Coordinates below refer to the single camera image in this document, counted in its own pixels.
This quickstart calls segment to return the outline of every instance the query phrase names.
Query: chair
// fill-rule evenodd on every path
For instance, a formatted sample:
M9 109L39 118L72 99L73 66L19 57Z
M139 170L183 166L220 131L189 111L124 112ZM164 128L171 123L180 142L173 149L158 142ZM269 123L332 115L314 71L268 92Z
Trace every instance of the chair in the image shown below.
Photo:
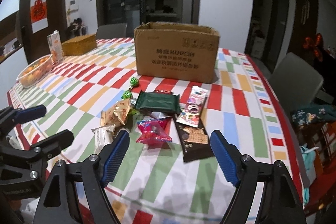
M96 39L126 37L127 23L102 25L98 27Z
M306 61L289 52L268 80L287 115L310 104L322 87L323 77Z

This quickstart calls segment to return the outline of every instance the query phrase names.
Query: striped tablecloth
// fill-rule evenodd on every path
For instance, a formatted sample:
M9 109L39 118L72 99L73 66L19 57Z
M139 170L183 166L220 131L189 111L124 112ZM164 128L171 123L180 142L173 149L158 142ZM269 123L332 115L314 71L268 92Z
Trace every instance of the striped tablecloth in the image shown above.
M293 143L285 117L268 83L244 54L219 49L216 61L218 80L214 84L162 79L137 75L133 39L98 40L98 48L83 55L66 57L36 86L23 89L20 83L7 94L9 104L27 108L44 104L45 117L18 125L16 134L22 147L69 129L75 139L69 148L49 161L50 171L59 159L83 161L94 152L91 131L100 125L100 112L121 99L132 76L139 78L140 90L171 90L186 103L193 85L209 90L202 121L210 134L219 129L242 154L257 161L282 160L298 191L302 192ZM113 183L106 188L111 205L121 223L218 223L235 191L225 180L215 158L183 163L181 145L174 123L168 124L173 142L170 149L147 149L136 143L140 132L137 115L126 125L130 146ZM88 208L83 186L78 196ZM258 183L248 218L253 223L258 212L263 184Z

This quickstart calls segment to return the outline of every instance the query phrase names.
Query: tablecloth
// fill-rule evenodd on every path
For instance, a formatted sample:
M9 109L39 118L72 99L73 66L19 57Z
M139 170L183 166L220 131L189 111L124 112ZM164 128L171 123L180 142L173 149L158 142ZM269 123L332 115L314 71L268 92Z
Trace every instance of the tablecloth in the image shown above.
M298 192L302 184L293 143L279 105L258 68L248 56L219 48L216 60L217 80L201 84L183 80L137 75L132 38L98 40L98 48L83 56L68 56L50 75L35 86L24 89L16 83L7 93L9 104L27 108L43 104L45 117L18 125L18 139L29 145L69 129L73 144L48 162L50 171L59 159L83 161L94 152L91 131L100 125L100 112L121 99L129 79L139 78L140 90L171 90L186 103L193 85L209 90L202 121L209 134L219 129L229 143L242 154L257 161L282 160L291 173ZM174 123L168 124L169 149L148 149L136 143L140 132L136 115L126 127L130 146L114 182L106 188L107 196L121 223L218 223L235 188L225 180L215 158L183 163L181 145ZM77 183L80 202L88 208L83 186ZM248 223L256 218L263 184L258 183Z

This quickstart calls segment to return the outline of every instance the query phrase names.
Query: white plastic basket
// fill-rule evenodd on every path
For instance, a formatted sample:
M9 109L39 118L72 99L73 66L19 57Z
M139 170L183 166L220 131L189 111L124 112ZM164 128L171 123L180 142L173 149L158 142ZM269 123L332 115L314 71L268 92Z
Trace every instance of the white plastic basket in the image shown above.
M20 72L16 80L19 80L25 88L35 85L46 77L53 69L51 57L51 54L49 54L34 61Z

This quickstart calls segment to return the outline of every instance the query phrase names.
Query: table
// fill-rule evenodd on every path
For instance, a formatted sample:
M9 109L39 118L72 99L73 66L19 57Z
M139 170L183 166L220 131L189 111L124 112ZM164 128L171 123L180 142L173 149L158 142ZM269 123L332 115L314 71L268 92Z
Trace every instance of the table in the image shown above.
M209 90L202 121L209 134L221 130L229 143L257 161L282 160L289 169L299 193L302 183L285 117L267 81L253 61L244 54L220 48L214 84L162 79L137 75L132 38L98 40L98 48L83 55L69 56L53 68L36 86L23 89L16 83L7 93L14 107L38 104L47 107L45 117L16 126L23 148L69 129L72 146L49 161L50 171L59 159L82 161L94 152L91 131L100 124L101 110L121 99L129 79L139 78L140 87L132 90L171 90L186 103L193 85ZM225 180L215 158L183 163L181 145L174 123L168 124L173 139L170 149L148 149L136 143L140 133L136 122L127 122L130 146L107 196L121 223L218 223L235 188ZM81 204L88 208L82 184L77 184ZM258 183L248 218L254 223L263 184Z

